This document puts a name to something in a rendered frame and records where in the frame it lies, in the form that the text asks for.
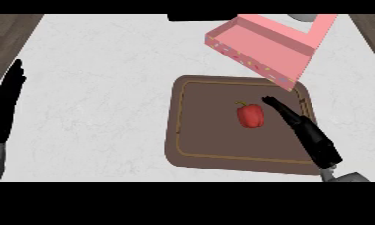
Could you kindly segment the pink cardboard box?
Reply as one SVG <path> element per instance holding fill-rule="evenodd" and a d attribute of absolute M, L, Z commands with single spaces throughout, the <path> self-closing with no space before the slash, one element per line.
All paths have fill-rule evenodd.
<path fill-rule="evenodd" d="M 303 32 L 259 14 L 240 14 L 207 33 L 206 44 L 291 91 L 335 19 L 319 14 Z"/>

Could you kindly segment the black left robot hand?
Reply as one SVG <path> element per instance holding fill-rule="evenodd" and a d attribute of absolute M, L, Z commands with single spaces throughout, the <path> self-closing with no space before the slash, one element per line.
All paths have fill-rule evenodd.
<path fill-rule="evenodd" d="M 17 59 L 0 83 L 0 143 L 8 141 L 11 135 L 15 106 L 25 80 L 22 61 Z"/>

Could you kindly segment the grey round object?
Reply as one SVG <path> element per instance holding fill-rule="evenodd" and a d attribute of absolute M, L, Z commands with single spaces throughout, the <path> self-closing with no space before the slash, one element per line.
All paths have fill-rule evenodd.
<path fill-rule="evenodd" d="M 302 22 L 313 22 L 318 14 L 288 14 L 296 20 Z"/>

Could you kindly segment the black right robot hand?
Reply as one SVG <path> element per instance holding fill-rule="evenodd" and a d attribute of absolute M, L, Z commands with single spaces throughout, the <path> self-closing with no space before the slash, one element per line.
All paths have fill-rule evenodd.
<path fill-rule="evenodd" d="M 343 162 L 343 157 L 318 125 L 306 116 L 297 115 L 273 97 L 266 96 L 263 101 L 279 112 L 316 165 L 322 169 L 333 168 Z"/>

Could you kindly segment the brown tray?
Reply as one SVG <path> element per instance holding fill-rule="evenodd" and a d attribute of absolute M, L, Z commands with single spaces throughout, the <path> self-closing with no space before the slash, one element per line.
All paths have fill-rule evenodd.
<path fill-rule="evenodd" d="M 319 174 L 281 114 L 263 102 L 266 96 L 275 97 L 297 114 L 315 117 L 307 89 L 300 84 L 287 91 L 263 78 L 185 75 L 176 79 L 164 146 L 173 165 Z M 238 101 L 262 106 L 262 127 L 241 125 Z"/>

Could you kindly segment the red bell pepper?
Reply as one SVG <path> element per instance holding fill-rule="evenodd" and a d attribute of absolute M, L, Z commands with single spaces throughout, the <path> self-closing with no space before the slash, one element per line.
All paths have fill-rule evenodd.
<path fill-rule="evenodd" d="M 238 119 L 245 128 L 259 128 L 265 125 L 265 111 L 260 105 L 247 104 L 238 101 L 241 107 L 238 108 Z"/>

